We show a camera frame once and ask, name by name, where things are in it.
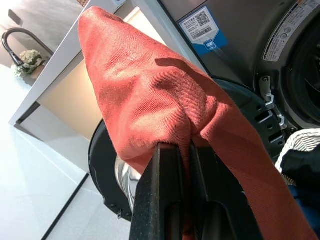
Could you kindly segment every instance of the sticker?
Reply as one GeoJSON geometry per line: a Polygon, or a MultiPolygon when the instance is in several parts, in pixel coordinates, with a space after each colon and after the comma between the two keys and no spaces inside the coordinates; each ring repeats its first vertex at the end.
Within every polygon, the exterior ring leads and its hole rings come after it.
{"type": "Polygon", "coordinates": [[[179,25],[199,55],[228,43],[206,6],[185,17],[179,25]]]}
{"type": "Polygon", "coordinates": [[[320,0],[299,0],[276,27],[267,44],[263,59],[277,62],[290,37],[306,17],[320,5],[320,0]]]}

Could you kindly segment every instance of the black faucet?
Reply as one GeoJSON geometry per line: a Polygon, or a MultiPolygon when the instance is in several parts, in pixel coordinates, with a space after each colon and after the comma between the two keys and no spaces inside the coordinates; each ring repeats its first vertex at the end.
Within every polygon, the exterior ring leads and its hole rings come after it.
{"type": "Polygon", "coordinates": [[[10,54],[13,62],[15,65],[22,66],[24,64],[24,62],[12,51],[12,49],[9,47],[8,45],[8,37],[10,34],[12,33],[24,33],[29,35],[31,38],[33,38],[38,44],[40,44],[48,53],[50,53],[51,55],[54,54],[53,51],[50,50],[50,48],[48,48],[39,38],[37,38],[36,35],[34,35],[32,32],[24,29],[24,28],[20,28],[20,27],[14,27],[14,28],[10,28],[8,29],[6,32],[3,33],[2,35],[2,45],[5,48],[5,50],[7,50],[7,52],[10,54]]]}

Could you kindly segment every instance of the fabric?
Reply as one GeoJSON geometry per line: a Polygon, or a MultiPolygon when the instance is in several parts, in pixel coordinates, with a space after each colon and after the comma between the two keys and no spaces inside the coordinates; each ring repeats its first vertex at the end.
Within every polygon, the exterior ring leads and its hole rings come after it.
{"type": "Polygon", "coordinates": [[[282,173],[297,186],[320,191],[320,145],[314,150],[289,150],[281,163],[282,173]]]}
{"type": "MultiPolygon", "coordinates": [[[[179,146],[188,171],[189,144],[200,136],[238,179],[264,239],[317,239],[256,130],[206,73],[98,7],[80,17],[79,39],[124,161],[143,173],[157,143],[170,143],[179,146]]],[[[184,239],[192,237],[186,227],[184,239]]]]}
{"type": "Polygon", "coordinates": [[[320,191],[301,186],[289,186],[289,189],[310,226],[320,238],[320,191]]]}

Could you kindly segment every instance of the towel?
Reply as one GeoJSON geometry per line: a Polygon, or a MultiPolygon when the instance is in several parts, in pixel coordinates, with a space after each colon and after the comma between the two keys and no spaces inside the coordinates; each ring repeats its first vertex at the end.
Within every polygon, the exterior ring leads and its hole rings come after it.
{"type": "MultiPolygon", "coordinates": [[[[317,239],[257,131],[205,72],[99,7],[82,14],[78,30],[98,105],[124,161],[142,174],[157,143],[170,143],[179,146],[188,171],[189,145],[198,136],[238,179],[265,240],[317,239]]],[[[186,227],[184,239],[192,237],[186,227]]]]}

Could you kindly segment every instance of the washing machine door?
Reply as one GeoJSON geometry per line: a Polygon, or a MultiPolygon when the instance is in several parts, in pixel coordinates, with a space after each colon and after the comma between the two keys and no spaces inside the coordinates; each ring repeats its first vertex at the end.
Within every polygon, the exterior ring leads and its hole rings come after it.
{"type": "MultiPolygon", "coordinates": [[[[216,82],[255,127],[270,157],[276,161],[285,143],[277,116],[252,90],[224,80],[217,79],[216,82]]],[[[117,159],[104,121],[101,121],[92,137],[88,155],[90,173],[104,198],[104,204],[119,218],[130,221],[140,175],[117,159]]]]}

